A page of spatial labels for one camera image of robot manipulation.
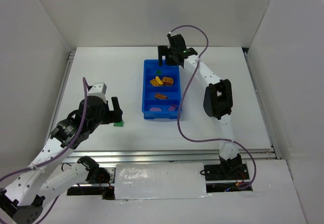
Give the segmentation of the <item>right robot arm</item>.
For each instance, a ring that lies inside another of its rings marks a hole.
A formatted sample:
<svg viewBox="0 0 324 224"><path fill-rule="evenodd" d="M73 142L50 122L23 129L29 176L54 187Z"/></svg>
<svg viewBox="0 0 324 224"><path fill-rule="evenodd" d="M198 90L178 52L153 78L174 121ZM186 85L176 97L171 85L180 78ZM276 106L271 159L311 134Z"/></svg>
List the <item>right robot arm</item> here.
<svg viewBox="0 0 324 224"><path fill-rule="evenodd" d="M191 72L191 80L196 78L205 90L203 108L208 117L219 126L221 138L219 143L219 172L229 177L242 166L242 159L237 144L234 141L231 125L233 107L232 86L228 79L217 76L201 61L194 48L186 47L181 34L167 34L169 45L158 46L158 64L163 63L163 56L168 66L181 66Z"/></svg>

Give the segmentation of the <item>small purple lego plate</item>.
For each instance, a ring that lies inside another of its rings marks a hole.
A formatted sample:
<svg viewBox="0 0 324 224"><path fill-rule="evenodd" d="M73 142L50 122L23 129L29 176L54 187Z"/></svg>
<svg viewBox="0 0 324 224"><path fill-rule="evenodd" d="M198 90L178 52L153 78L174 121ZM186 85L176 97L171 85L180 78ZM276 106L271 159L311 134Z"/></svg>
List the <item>small purple lego plate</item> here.
<svg viewBox="0 0 324 224"><path fill-rule="evenodd" d="M178 106L176 104L171 104L170 107L168 108L168 111L176 111Z"/></svg>

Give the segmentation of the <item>yellow black striped lego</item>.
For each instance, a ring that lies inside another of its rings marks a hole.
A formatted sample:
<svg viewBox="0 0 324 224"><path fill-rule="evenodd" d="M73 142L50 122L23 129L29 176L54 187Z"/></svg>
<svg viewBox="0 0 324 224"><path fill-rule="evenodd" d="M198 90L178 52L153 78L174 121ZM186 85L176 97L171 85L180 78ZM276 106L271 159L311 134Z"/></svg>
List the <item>yellow black striped lego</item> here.
<svg viewBox="0 0 324 224"><path fill-rule="evenodd" d="M155 77L155 80L156 80L156 82L157 82L157 84L158 84L159 86L163 86L163 85L164 85L163 82L162 82L162 80L159 78L159 76L156 76L156 77Z"/></svg>

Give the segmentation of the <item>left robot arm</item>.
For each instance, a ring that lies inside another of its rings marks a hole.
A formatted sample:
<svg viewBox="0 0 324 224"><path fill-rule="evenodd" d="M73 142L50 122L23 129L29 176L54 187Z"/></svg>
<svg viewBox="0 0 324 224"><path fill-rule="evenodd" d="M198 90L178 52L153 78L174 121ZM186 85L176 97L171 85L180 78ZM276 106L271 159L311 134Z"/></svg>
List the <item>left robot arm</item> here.
<svg viewBox="0 0 324 224"><path fill-rule="evenodd" d="M89 156L59 175L50 175L100 125L120 123L123 111L117 97L108 102L97 96L87 96L67 118L61 120L30 165L17 171L18 177L1 190L1 209L15 223L34 223L44 207L61 193L80 182L109 183L110 174Z"/></svg>

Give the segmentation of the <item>orange lego brick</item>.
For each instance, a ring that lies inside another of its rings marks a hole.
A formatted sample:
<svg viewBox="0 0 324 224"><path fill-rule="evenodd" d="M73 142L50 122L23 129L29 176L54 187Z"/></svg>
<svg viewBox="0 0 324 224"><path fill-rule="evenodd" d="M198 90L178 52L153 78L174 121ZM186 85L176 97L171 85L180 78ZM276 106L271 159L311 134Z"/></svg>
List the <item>orange lego brick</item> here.
<svg viewBox="0 0 324 224"><path fill-rule="evenodd" d="M150 80L150 84L151 84L152 86L155 86L155 87L159 86L159 84L158 84L158 82L157 82L156 79L152 79L152 80Z"/></svg>

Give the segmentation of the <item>yellow round flower lego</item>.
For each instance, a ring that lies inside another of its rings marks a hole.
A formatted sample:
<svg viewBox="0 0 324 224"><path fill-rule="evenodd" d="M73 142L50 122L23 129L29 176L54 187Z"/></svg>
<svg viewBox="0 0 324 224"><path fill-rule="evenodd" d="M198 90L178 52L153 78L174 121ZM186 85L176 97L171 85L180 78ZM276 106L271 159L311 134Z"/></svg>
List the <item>yellow round flower lego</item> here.
<svg viewBox="0 0 324 224"><path fill-rule="evenodd" d="M163 77L162 83L164 86L173 86L174 84L174 79L171 77Z"/></svg>

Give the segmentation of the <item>purple flower lego piece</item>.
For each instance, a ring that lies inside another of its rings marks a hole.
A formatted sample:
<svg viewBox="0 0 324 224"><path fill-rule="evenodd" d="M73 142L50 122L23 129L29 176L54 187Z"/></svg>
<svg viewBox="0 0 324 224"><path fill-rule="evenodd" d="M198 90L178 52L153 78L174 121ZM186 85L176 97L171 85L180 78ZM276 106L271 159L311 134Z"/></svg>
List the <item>purple flower lego piece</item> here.
<svg viewBox="0 0 324 224"><path fill-rule="evenodd" d="M157 112L157 111L162 111L162 109L159 108L159 107L151 107L151 108L149 109L149 111Z"/></svg>

